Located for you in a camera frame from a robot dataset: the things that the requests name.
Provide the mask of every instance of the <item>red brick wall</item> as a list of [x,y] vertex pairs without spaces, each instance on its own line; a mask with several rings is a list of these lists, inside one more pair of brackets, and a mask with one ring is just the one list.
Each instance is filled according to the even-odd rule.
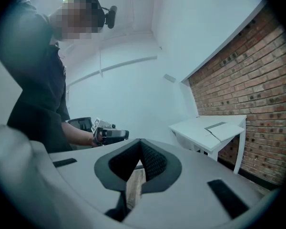
[[[241,169],[281,184],[286,174],[286,32],[265,6],[190,78],[199,115],[247,115]],[[219,157],[235,163],[239,137]]]

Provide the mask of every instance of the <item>man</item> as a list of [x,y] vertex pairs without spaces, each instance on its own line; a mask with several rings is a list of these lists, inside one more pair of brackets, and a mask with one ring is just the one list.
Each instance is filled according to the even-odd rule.
[[65,122],[70,117],[57,42],[99,32],[104,23],[98,0],[66,0],[49,17],[29,0],[18,0],[1,20],[0,59],[23,89],[8,125],[42,142],[49,153],[70,151],[70,144],[97,146],[92,133]]

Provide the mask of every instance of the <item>dark shirt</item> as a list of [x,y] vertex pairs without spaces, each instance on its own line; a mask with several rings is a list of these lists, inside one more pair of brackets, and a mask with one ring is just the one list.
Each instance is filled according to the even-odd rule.
[[49,153],[71,150],[61,127],[70,118],[64,67],[51,37],[48,18],[29,3],[9,8],[0,23],[0,60],[22,88],[8,125]]

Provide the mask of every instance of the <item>white table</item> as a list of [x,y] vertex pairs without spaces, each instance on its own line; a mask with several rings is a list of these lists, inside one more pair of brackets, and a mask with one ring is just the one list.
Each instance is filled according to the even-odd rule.
[[200,148],[200,152],[207,152],[209,157],[217,161],[218,152],[234,138],[233,136],[223,142],[220,142],[213,135],[208,135],[206,137],[206,133],[208,133],[208,131],[205,130],[205,128],[219,122],[234,124],[244,129],[240,134],[238,155],[234,168],[234,173],[237,174],[245,149],[246,115],[202,115],[170,125],[169,128],[176,134],[193,142],[195,146]]

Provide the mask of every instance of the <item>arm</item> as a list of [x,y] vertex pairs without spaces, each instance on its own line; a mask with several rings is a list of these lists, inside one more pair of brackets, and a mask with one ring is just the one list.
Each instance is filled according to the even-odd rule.
[[61,105],[59,106],[57,113],[61,116],[61,127],[69,143],[80,146],[98,146],[94,141],[92,132],[77,129],[71,124],[65,122],[66,120],[70,120],[66,106],[66,84],[61,98]]
[[69,143],[81,146],[97,147],[97,144],[94,142],[92,132],[85,132],[77,129],[67,122],[62,122],[61,126]]

